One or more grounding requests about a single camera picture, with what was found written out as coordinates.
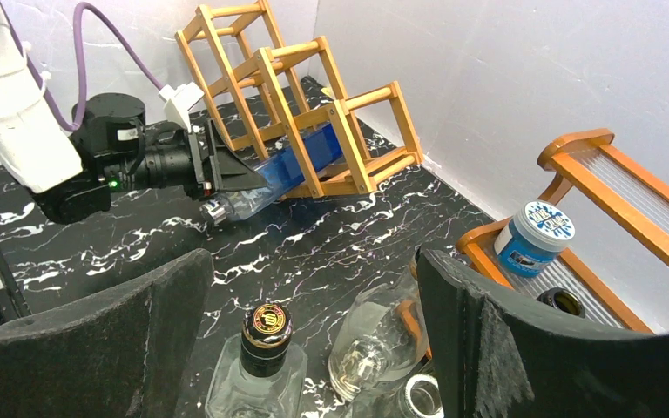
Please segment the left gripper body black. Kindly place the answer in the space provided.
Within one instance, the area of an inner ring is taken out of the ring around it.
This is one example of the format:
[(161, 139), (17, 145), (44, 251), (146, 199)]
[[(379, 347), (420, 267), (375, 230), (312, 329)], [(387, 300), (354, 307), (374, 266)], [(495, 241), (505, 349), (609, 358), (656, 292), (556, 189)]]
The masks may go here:
[(138, 155), (132, 160), (132, 188), (184, 188), (191, 199), (208, 199), (215, 191), (211, 145), (213, 125), (195, 125), (190, 132), (176, 124), (143, 130)]

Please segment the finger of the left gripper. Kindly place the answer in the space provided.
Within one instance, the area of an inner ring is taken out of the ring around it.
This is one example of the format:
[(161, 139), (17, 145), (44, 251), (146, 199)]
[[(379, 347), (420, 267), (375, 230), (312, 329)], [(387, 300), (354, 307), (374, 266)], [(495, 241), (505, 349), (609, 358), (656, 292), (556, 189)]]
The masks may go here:
[(239, 158), (210, 121), (210, 160), (216, 192), (237, 192), (267, 186), (266, 179)]

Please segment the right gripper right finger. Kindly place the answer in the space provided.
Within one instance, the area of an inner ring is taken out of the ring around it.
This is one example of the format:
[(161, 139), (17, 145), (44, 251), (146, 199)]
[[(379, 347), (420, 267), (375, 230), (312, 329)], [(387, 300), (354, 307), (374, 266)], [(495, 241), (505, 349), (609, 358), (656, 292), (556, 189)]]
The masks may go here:
[(438, 250), (416, 271), (448, 417), (669, 417), (669, 334), (563, 313)]

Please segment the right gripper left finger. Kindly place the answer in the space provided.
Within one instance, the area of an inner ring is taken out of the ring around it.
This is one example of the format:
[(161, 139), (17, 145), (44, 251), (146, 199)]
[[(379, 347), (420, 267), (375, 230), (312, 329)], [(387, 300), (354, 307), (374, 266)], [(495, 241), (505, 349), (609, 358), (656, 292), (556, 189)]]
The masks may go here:
[(195, 249), (0, 326), (0, 417), (170, 417), (213, 281)]

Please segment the blue plastic bottle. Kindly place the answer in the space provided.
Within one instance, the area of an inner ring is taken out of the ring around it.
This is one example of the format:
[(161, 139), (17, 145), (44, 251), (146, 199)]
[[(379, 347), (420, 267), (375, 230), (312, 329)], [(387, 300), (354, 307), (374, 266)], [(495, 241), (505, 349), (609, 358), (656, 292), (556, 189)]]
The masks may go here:
[[(304, 145), (316, 174), (342, 156), (341, 146), (330, 124), (306, 136)], [(267, 184), (245, 191), (215, 193), (211, 200), (200, 207), (202, 216), (208, 222), (216, 226), (224, 221), (249, 219), (305, 182), (291, 145), (253, 169)]]

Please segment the dark wine bottle brown label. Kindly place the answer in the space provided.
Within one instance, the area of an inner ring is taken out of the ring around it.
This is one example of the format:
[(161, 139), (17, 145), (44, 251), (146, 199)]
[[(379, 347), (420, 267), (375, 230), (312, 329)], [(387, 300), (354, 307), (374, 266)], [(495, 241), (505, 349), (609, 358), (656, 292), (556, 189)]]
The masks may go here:
[(542, 292), (537, 296), (537, 301), (567, 314), (585, 317), (585, 307), (581, 300), (562, 287), (553, 287)]

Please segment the clear glass bottle black cap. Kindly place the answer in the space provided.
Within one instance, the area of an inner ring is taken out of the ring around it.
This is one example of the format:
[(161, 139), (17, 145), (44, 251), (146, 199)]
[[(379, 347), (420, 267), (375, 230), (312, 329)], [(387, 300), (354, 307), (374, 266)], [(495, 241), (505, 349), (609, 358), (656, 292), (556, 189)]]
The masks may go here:
[(405, 377), (429, 351), (416, 266), (391, 283), (359, 293), (328, 357), (334, 391), (347, 402)]

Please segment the clear glass bottle white label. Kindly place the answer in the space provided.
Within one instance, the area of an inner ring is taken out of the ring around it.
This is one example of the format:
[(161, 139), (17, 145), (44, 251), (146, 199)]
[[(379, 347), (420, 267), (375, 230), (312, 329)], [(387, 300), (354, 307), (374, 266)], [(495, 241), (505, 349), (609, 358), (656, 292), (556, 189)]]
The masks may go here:
[(344, 417), (444, 417), (437, 378), (411, 375), (395, 386), (380, 386), (358, 394)]

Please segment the clear square bottle dark cap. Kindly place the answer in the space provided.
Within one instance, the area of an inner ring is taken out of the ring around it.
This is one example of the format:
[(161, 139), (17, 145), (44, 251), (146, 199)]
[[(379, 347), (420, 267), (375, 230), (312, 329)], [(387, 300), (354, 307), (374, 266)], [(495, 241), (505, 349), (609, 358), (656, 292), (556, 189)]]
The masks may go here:
[(299, 417), (307, 355), (293, 335), (293, 317), (280, 303), (250, 308), (221, 350), (205, 416)]

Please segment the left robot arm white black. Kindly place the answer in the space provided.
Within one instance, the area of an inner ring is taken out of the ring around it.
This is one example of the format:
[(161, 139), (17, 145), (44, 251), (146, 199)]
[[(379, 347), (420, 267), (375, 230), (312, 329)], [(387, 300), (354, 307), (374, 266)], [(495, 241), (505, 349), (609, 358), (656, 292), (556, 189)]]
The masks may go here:
[[(0, 4), (0, 161), (43, 214), (71, 224), (111, 208), (112, 195), (180, 186), (190, 199), (260, 189), (267, 181), (220, 137), (220, 125), (196, 125), (191, 109), (202, 99), (195, 83), (158, 84), (165, 120), (146, 124), (144, 103), (124, 93), (90, 96), (83, 41), (87, 2), (73, 13), (78, 100), (64, 117)], [(161, 141), (161, 132), (169, 134)]]

